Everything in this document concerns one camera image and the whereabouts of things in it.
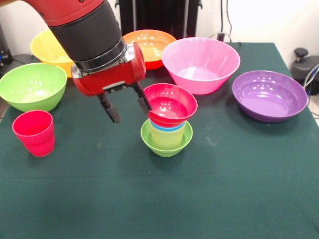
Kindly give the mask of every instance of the red bowl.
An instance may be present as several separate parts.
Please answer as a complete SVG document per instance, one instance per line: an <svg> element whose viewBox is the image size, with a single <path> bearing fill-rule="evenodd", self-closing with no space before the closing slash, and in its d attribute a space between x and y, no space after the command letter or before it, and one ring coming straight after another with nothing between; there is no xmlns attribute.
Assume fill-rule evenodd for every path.
<svg viewBox="0 0 319 239"><path fill-rule="evenodd" d="M198 108L196 98L182 87L158 83L144 89L152 111L149 118L158 126L175 127L191 118Z"/></svg>

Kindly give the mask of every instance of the yellow bowl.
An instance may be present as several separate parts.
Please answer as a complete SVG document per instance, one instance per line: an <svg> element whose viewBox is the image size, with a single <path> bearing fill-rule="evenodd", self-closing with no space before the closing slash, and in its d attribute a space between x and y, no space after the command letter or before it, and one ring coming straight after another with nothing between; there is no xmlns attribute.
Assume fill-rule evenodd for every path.
<svg viewBox="0 0 319 239"><path fill-rule="evenodd" d="M50 29L39 33L31 41L30 49L33 55L43 63L63 68L68 78L72 77L73 61L68 57Z"/></svg>

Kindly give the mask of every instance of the orange bowl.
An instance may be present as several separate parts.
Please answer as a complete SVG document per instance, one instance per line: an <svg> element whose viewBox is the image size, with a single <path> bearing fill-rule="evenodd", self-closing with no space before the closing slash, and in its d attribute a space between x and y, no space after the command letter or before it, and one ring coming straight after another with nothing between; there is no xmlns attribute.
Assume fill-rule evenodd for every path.
<svg viewBox="0 0 319 239"><path fill-rule="evenodd" d="M163 66L162 52L167 45L176 41L172 35L166 32L149 29L130 32L123 39L127 44L136 42L140 46L148 70Z"/></svg>

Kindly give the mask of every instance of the white wall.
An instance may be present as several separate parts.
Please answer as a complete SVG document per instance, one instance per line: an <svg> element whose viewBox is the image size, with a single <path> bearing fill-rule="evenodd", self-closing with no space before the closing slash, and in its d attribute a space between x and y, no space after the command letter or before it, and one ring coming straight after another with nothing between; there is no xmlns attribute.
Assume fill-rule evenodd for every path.
<svg viewBox="0 0 319 239"><path fill-rule="evenodd" d="M109 2L119 21L115 0ZM197 36L209 37L220 30L220 0L202 2ZM294 60L296 47L307 48L311 55L319 54L319 0L229 0L229 15L233 41L274 42L287 65ZM21 1L1 7L0 21L13 54L30 53L33 37L47 28L37 12ZM224 31L228 30L224 14Z"/></svg>
<svg viewBox="0 0 319 239"><path fill-rule="evenodd" d="M209 37L220 31L220 1L202 1L197 35ZM295 60L297 47L319 55L319 0L229 0L228 8L233 41L274 42L287 65ZM228 30L225 13L224 31Z"/></svg>

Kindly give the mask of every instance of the black knob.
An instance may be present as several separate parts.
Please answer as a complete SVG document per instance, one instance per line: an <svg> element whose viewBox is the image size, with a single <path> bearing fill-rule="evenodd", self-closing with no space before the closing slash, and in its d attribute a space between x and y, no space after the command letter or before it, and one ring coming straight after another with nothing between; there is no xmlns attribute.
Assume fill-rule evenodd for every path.
<svg viewBox="0 0 319 239"><path fill-rule="evenodd" d="M297 57L303 58L303 57L307 56L309 54L309 52L307 49L299 47L299 48L295 49L295 54Z"/></svg>

